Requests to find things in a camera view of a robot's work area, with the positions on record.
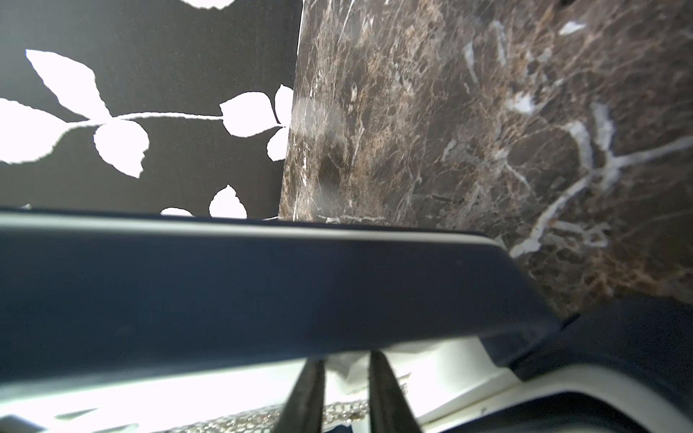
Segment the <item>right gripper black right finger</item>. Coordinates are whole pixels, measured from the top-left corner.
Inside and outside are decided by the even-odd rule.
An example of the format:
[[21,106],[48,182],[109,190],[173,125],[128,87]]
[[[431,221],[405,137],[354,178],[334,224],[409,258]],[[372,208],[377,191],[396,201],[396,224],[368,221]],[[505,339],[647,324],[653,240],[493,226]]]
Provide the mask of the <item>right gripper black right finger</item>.
[[422,433],[387,357],[370,353],[369,414],[372,433]]

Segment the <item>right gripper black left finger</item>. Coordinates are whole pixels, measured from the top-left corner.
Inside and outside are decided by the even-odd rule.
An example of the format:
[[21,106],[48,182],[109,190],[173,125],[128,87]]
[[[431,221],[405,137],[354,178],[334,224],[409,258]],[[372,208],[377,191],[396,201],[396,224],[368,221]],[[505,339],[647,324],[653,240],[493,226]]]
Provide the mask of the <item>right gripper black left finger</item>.
[[321,433],[325,387],[325,363],[322,360],[308,360],[272,433]]

